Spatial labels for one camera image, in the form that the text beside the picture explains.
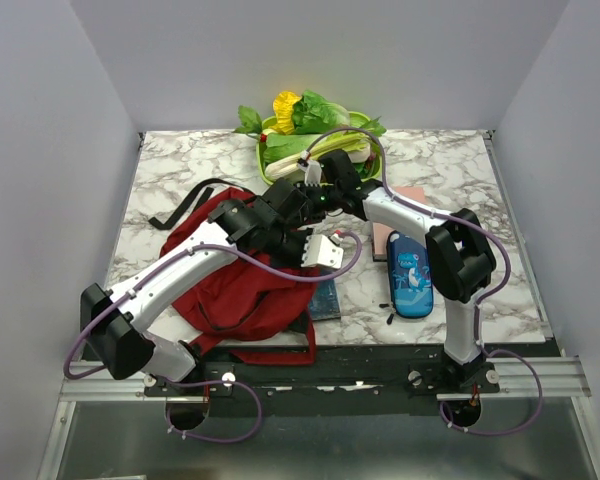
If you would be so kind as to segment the red student backpack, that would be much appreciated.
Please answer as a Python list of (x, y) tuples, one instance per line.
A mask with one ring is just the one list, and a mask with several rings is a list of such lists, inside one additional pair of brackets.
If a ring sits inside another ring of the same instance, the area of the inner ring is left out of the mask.
[(255, 264), (233, 257), (181, 297), (173, 307), (198, 331), (190, 347), (203, 357), (224, 340), (255, 342), (269, 339), (291, 326), (305, 335), (304, 351), (259, 353), (237, 350), (235, 356), (252, 365), (311, 365), (316, 358), (315, 331), (308, 305), (317, 288), (317, 268), (276, 265), (264, 252), (266, 234), (275, 226), (304, 229), (306, 196), (285, 180), (276, 181), (263, 195), (236, 187), (204, 194), (190, 214), (178, 213), (180, 225), (168, 236), (160, 253), (166, 255), (199, 227), (217, 220), (226, 227), (223, 239), (256, 259)]

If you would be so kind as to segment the teal notebook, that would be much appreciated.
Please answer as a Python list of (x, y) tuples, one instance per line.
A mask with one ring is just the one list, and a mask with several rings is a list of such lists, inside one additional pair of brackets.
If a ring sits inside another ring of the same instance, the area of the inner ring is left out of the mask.
[(339, 321), (341, 309), (334, 280), (318, 284), (308, 305), (309, 314), (314, 322)]

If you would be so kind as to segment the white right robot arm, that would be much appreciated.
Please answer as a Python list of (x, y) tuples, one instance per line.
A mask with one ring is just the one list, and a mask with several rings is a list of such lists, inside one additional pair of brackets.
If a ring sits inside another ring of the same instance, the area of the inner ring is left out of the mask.
[(306, 193), (316, 212), (341, 209), (362, 220), (380, 223), (423, 244), (429, 278), (444, 297), (446, 338), (440, 379), (460, 392), (476, 380), (485, 362), (480, 345), (479, 305), (489, 294), (497, 239), (485, 231), (469, 209), (455, 213), (431, 207), (397, 193), (384, 178), (363, 181), (342, 150), (314, 159), (301, 153)]

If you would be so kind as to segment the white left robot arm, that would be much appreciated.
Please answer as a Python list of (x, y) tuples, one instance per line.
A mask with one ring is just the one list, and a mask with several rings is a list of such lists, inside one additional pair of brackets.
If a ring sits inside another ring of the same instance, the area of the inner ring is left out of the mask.
[(262, 195), (229, 187), (210, 197), (171, 232), (153, 266), (83, 291), (82, 341), (114, 379), (143, 371), (181, 395), (200, 387), (197, 363), (224, 340), (265, 340), (295, 326), (304, 352), (235, 354), (256, 365), (312, 363), (318, 271), (301, 265), (309, 204), (285, 180)]

